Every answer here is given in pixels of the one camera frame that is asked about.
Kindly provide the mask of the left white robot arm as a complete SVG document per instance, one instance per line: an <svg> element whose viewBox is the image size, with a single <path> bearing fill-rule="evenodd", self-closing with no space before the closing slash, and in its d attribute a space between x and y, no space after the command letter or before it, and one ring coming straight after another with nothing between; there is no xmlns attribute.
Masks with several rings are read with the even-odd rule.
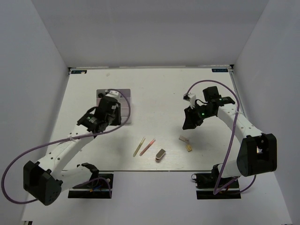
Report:
<svg viewBox="0 0 300 225"><path fill-rule="evenodd" d="M23 187L43 205L52 204L66 189L81 183L94 187L99 182L99 170L82 163L75 169L64 167L82 148L108 126L121 124L119 97L105 96L98 106L89 109L77 122L66 141L60 142L48 155L37 162L28 161L23 167Z"/></svg>

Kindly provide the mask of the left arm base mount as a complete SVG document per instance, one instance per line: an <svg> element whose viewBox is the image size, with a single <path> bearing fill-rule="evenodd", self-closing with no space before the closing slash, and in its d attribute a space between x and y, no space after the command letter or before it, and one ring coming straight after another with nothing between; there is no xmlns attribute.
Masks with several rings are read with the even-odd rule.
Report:
<svg viewBox="0 0 300 225"><path fill-rule="evenodd" d="M69 199L111 199L113 194L113 173L99 173L96 181L77 185L69 189Z"/></svg>

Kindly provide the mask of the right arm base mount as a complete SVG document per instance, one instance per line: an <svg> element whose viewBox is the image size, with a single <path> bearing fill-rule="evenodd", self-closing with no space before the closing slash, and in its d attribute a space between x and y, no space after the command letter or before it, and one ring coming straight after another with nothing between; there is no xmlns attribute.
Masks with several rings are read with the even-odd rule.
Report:
<svg viewBox="0 0 300 225"><path fill-rule="evenodd" d="M191 180L196 184L196 198L197 200L229 200L229 199L241 199L239 193L240 186L236 180L228 187L223 188L216 195L213 194L215 187L215 181L211 173L194 173L191 175Z"/></svg>

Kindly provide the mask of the green black highlighter marker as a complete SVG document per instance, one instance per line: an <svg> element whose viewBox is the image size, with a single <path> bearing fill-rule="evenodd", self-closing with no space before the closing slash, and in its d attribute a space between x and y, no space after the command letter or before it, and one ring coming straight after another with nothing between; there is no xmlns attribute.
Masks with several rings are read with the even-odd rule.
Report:
<svg viewBox="0 0 300 225"><path fill-rule="evenodd" d="M103 93L98 94L98 98L103 98L105 95Z"/></svg>

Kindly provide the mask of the brown white stamp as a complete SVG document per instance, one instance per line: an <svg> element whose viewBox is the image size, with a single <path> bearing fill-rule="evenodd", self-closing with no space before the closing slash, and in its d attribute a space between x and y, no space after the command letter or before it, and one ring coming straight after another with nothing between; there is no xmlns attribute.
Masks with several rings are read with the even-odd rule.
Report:
<svg viewBox="0 0 300 225"><path fill-rule="evenodd" d="M162 159L162 157L166 154L164 149L161 149L155 156L155 160L158 162Z"/></svg>

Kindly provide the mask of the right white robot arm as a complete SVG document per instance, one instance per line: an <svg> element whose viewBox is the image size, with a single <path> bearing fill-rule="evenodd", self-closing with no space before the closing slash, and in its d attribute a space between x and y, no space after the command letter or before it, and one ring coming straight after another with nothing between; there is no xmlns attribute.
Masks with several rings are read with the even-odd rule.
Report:
<svg viewBox="0 0 300 225"><path fill-rule="evenodd" d="M185 94L183 99L189 102L184 110L183 129L195 129L210 117L222 120L240 143L235 160L219 164L218 171L212 174L212 183L224 186L230 177L248 177L273 172L277 169L277 139L273 134L265 134L257 129L243 114L238 113L237 105L231 97L222 97L216 86L203 90L205 104L197 104L196 96Z"/></svg>

